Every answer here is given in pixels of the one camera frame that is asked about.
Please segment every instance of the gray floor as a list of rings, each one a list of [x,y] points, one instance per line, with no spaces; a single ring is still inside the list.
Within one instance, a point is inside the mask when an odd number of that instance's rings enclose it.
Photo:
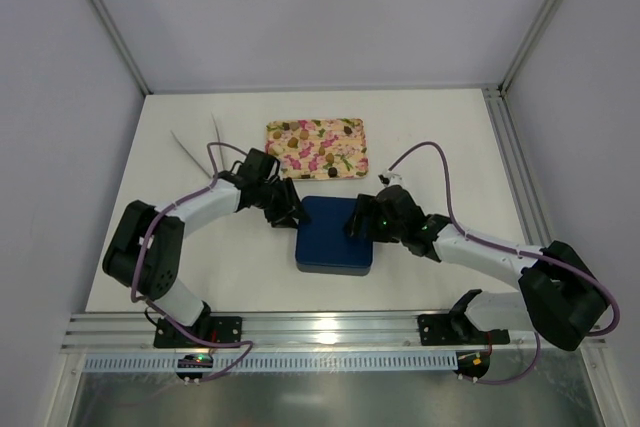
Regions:
[[[531,352],[494,352],[487,378],[513,375]],[[578,353],[544,351],[537,369],[504,387],[449,372],[236,375],[175,386],[173,375],[85,374],[74,427],[602,426]]]

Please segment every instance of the black mounting plate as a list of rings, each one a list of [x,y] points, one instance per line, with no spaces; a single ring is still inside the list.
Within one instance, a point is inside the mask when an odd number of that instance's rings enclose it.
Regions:
[[[440,345],[484,345],[487,333],[476,329],[471,322],[465,325],[465,335],[461,336],[452,327],[451,314],[422,314],[418,316],[420,344],[424,346]],[[492,330],[493,345],[507,345],[511,342],[508,330]]]
[[[242,317],[211,316],[207,319],[206,328],[200,329],[197,337],[207,342],[232,343],[242,340]],[[184,349],[192,347],[202,347],[195,342],[191,342],[178,332],[173,325],[165,319],[158,319],[156,336],[153,339],[153,346],[156,349]]]

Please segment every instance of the metal grate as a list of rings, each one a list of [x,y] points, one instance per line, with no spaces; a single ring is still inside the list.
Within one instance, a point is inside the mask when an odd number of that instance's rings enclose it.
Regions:
[[[85,373],[200,372],[208,369],[178,368],[185,354],[89,354]],[[220,370],[238,354],[216,352],[213,369]],[[455,352],[303,352],[254,353],[233,369],[236,373],[375,372],[455,370]]]

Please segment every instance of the tabletop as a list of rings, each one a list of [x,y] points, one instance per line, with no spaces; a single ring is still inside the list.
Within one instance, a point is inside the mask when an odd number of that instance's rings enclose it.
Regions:
[[[480,89],[152,95],[144,103],[102,255],[129,202],[166,203],[208,183],[171,131],[192,126],[190,142],[201,141],[206,153],[206,142],[215,137],[203,126],[212,114],[221,140],[244,150],[264,148],[265,126],[273,120],[362,119],[369,174],[296,181],[301,198],[375,194],[382,187],[378,173],[412,145],[436,141],[450,164],[458,219],[487,234],[524,241]],[[232,151],[224,155],[227,168],[240,160]],[[447,214],[442,165],[433,149],[416,151],[396,171],[425,213]],[[364,277],[302,273],[295,264],[295,240],[295,230],[272,229],[262,211],[243,210],[185,240],[179,277],[213,310],[227,312],[445,309],[470,289],[511,290],[469,268],[418,258],[391,244],[374,246],[373,265]],[[97,267],[88,312],[143,308]]]

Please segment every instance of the wall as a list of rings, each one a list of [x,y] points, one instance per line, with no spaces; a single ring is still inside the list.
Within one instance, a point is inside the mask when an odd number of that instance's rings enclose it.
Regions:
[[[85,0],[0,0],[0,412],[41,425],[142,96]]]
[[[509,93],[556,235],[617,296],[610,337],[640,399],[640,1],[565,0]]]
[[[497,83],[542,0],[105,0],[152,91]]]

